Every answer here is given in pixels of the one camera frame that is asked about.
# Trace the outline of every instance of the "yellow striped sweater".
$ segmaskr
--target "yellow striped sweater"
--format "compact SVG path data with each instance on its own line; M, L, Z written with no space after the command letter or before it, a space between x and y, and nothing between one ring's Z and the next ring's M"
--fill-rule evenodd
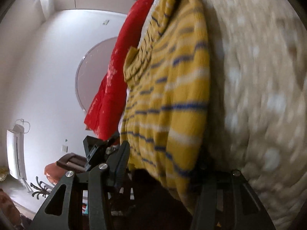
M190 211L187 188L207 120L207 38L200 0L160 0L124 65L130 94L121 142L131 146L129 167L146 169Z

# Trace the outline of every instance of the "bolt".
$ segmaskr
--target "bolt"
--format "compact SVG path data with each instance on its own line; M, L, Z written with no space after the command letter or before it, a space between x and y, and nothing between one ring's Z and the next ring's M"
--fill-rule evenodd
M73 176L74 175L74 172L73 171L67 171L66 172L66 174L65 174L65 176L67 176L67 177L71 177L71 176Z
M240 176L240 175L241 175L241 172L240 172L239 170L233 170L233 171L232 171L232 174L233 174L234 176Z
M106 164L106 163L101 163L101 164L99 164L99 169L101 169L101 170L105 170L107 167L108 167L108 165Z

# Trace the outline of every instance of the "beige furry fabric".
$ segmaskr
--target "beige furry fabric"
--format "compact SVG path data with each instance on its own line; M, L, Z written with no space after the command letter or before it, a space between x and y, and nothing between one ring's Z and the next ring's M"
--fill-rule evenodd
M209 152L219 168L241 169L277 230L287 229L307 198L306 29L287 0L202 1Z

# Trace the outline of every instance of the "light switch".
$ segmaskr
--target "light switch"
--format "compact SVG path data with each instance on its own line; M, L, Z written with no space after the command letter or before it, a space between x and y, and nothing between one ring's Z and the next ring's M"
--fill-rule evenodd
M62 145L62 152L66 152L68 151L68 146L66 145Z

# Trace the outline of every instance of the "red fabric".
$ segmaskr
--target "red fabric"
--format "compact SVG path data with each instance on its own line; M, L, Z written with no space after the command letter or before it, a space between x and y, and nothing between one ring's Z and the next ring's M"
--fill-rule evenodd
M144 21L154 0L137 0L119 32L109 68L84 123L98 138L107 140L118 129L126 103L123 66L130 47L137 47Z

